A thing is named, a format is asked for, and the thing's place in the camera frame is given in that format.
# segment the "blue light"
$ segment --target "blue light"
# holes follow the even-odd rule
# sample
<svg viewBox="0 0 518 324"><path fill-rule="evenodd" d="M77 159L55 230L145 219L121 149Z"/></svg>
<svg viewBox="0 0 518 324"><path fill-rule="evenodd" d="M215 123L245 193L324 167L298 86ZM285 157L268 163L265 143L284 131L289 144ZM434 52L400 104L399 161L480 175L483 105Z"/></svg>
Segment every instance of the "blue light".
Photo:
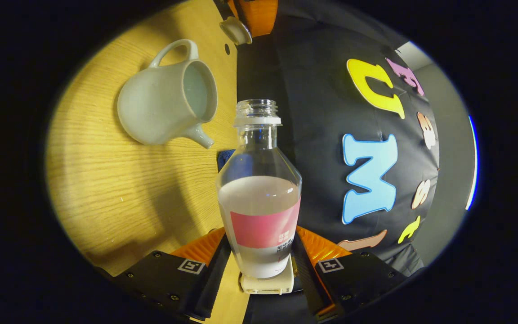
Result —
<svg viewBox="0 0 518 324"><path fill-rule="evenodd" d="M473 173L473 184L471 185L471 194L469 195L469 200L467 200L467 206L465 209L468 211L471 208L471 204L473 203L473 196L475 196L475 190L477 188L477 172L479 168L479 159L478 159L478 146L477 146L477 135L475 135L475 127L473 126L473 119L469 116L469 123L471 123L471 131L473 132L473 144L475 145L475 172Z"/></svg>

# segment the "wooden table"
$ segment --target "wooden table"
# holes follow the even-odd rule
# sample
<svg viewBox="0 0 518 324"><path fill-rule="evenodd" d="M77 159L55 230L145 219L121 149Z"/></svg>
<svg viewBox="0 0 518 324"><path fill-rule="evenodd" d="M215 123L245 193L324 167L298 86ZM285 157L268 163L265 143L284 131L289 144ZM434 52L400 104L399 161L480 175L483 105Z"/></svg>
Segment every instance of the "wooden table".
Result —
<svg viewBox="0 0 518 324"><path fill-rule="evenodd" d="M45 156L51 200L64 230L92 264L118 275L152 250L172 252L222 227L214 180L217 152L235 148L237 50L222 33L212 0L190 0L125 31L84 65L52 118ZM203 125L205 150L177 138L146 146L123 130L117 96L165 45L187 38L214 74L217 113ZM225 44L230 48L228 55ZM182 47L161 64L183 59ZM241 323L249 295L231 257L206 323Z"/></svg>

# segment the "pink letter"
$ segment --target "pink letter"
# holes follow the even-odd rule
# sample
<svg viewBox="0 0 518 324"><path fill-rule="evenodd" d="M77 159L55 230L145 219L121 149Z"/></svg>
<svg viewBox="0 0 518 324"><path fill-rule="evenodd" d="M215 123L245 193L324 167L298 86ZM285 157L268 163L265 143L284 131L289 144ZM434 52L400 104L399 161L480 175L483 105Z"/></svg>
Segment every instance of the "pink letter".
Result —
<svg viewBox="0 0 518 324"><path fill-rule="evenodd" d="M410 68L402 67L401 65L391 61L388 58L385 58L385 59L387 60L387 63L389 63L389 65L393 69L393 72L395 72L395 74L397 76L403 76L403 80L405 80L405 82L407 82L407 84L409 84L410 86L416 87L417 92L419 92L419 94L421 96L425 95L423 88L421 88L419 81L417 81L417 78L415 78L415 75L413 74L413 71L411 71Z"/></svg>

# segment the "blue letter m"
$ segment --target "blue letter m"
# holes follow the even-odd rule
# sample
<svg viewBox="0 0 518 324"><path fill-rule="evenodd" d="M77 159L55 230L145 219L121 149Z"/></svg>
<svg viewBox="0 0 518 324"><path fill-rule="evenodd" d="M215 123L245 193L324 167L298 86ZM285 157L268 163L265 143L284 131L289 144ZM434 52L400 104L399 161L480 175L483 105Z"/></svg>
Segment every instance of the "blue letter m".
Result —
<svg viewBox="0 0 518 324"><path fill-rule="evenodd" d="M343 201L343 224L349 224L359 216L385 209L390 211L395 204L395 187L381 179L397 162L397 141L389 135L384 142L356 141L353 135L343 136L343 159L354 166L360 158L371 158L347 176L347 182L367 189L357 193L353 189L345 194Z"/></svg>

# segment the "bottle label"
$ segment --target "bottle label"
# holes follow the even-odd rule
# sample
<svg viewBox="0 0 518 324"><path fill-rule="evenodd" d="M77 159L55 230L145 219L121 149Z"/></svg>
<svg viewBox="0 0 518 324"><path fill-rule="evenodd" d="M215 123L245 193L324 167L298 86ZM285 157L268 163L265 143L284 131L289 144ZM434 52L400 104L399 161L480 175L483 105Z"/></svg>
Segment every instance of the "bottle label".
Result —
<svg viewBox="0 0 518 324"><path fill-rule="evenodd" d="M285 211L271 215L243 215L231 212L233 231L237 244L246 248L274 248L286 250L295 235L299 206L297 203Z"/></svg>

